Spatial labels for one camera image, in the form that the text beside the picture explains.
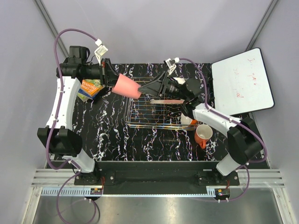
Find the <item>pink beige plate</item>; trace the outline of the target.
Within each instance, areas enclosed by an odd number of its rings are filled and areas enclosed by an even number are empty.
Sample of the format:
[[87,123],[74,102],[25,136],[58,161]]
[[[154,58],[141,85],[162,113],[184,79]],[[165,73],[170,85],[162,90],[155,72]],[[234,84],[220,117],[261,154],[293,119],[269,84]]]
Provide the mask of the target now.
[[182,104],[184,100],[178,100],[178,99],[164,99],[164,100],[151,100],[151,104],[159,104],[159,105],[176,105],[176,104]]

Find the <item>pink plastic cup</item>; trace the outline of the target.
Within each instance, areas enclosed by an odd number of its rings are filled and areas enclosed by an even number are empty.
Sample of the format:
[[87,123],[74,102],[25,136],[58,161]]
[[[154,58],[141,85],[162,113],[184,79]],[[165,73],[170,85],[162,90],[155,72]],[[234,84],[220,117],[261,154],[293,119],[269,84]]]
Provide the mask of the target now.
[[134,80],[123,74],[119,74],[118,80],[112,88],[112,92],[124,97],[138,99],[141,95],[138,91],[139,87],[141,86]]

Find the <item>wire dish rack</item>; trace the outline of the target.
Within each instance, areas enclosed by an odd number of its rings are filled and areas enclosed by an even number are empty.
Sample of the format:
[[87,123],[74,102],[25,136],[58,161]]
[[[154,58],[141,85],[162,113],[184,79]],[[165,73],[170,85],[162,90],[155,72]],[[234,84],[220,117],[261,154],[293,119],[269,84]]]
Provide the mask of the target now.
[[138,99],[127,98],[124,121],[133,128],[156,128],[173,130],[193,130],[199,125],[182,124],[178,104],[152,104],[156,100],[149,94],[142,94]]

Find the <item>white orange bowl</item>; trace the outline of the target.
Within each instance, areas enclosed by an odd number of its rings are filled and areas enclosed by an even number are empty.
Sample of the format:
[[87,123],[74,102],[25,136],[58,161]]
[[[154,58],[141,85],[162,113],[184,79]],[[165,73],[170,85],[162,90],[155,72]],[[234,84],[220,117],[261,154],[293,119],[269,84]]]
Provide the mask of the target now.
[[197,126],[199,124],[199,122],[197,120],[191,119],[191,118],[185,116],[184,114],[181,114],[181,116],[180,116],[180,123],[183,126],[189,126],[189,127]]

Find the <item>white scalloped plate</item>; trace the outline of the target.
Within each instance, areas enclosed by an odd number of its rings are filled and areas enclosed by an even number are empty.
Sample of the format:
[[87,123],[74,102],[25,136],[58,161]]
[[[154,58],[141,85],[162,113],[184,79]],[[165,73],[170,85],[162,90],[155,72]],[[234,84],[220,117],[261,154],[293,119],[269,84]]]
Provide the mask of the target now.
[[174,79],[177,81],[178,84],[184,84],[186,82],[184,78],[175,77]]

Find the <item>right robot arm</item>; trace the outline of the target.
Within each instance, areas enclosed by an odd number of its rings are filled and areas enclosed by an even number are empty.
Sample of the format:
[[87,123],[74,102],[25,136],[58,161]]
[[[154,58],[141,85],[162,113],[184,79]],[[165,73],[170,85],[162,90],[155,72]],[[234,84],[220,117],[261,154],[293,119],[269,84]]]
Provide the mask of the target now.
[[216,165],[212,173],[213,182],[223,185],[229,174],[248,163],[265,145],[253,119],[239,119],[225,115],[210,107],[204,100],[206,89],[201,88],[199,79],[189,78],[180,84],[175,78],[163,72],[138,88],[139,92],[161,97],[168,95],[183,100],[181,112],[194,120],[201,121],[226,136],[228,154]]

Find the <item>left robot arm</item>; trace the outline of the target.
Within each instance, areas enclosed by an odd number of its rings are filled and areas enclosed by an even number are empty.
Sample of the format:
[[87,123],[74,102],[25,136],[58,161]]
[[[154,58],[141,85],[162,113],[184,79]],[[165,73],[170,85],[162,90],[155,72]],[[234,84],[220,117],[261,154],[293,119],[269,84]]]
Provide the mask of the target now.
[[98,79],[104,86],[115,86],[119,74],[112,68],[110,59],[102,58],[107,51],[104,44],[99,44],[94,51],[98,63],[88,64],[88,48],[70,47],[70,57],[57,63],[57,90],[49,120],[37,131],[46,148],[48,165],[54,170],[61,169],[63,165],[56,167],[50,161],[50,154],[60,156],[65,160],[63,164],[70,163],[85,173],[84,178],[91,185],[100,181],[101,173],[97,171],[95,160],[84,152],[82,138],[73,131],[72,116],[83,80]]

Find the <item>orange book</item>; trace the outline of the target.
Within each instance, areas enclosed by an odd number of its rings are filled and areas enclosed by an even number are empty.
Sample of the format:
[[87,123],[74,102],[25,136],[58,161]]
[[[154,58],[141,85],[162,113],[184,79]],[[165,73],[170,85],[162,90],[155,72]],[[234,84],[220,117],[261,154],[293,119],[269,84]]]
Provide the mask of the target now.
[[89,99],[93,100],[104,87],[99,79],[85,79],[82,81],[77,97],[83,102]]

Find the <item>orange mug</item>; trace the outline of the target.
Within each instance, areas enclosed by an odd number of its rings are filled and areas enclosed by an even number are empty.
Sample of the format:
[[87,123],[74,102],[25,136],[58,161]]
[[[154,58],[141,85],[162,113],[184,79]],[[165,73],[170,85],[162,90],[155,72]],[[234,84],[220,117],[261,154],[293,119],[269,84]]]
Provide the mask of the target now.
[[205,149],[206,143],[211,139],[212,135],[212,128],[209,125],[202,124],[197,126],[194,134],[194,139],[202,149]]

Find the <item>white board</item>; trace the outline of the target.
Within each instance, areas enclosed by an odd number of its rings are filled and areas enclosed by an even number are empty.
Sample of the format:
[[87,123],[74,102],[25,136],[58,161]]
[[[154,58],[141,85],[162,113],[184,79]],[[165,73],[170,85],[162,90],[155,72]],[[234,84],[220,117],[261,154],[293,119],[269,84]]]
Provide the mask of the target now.
[[274,107],[260,48],[215,62],[211,69],[216,110],[236,115]]

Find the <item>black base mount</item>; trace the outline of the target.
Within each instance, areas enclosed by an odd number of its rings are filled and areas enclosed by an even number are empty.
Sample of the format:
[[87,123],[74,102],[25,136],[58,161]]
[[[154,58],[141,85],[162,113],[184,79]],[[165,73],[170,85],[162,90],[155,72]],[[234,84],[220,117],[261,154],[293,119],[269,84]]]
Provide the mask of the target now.
[[229,181],[233,174],[243,170],[232,171],[227,176],[222,176],[216,170],[216,162],[100,162],[98,177],[92,175],[75,174],[69,180],[77,178],[75,185],[90,184],[95,185],[103,181],[108,175],[120,175],[120,179],[125,181],[168,181],[181,177],[202,177],[207,183],[212,182],[222,184]]

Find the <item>aluminium rail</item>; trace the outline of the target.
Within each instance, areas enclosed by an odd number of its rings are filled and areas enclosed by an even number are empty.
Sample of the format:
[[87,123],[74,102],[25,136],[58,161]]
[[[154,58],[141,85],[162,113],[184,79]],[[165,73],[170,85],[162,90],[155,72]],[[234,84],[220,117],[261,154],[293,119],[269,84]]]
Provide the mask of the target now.
[[77,178],[70,169],[53,171],[38,169],[32,187],[40,187],[45,196],[85,197],[216,197],[233,189],[284,188],[282,176],[275,169],[240,170],[222,184],[205,182],[202,177],[181,177],[168,181],[125,181],[120,175],[110,174],[95,185],[75,185]]

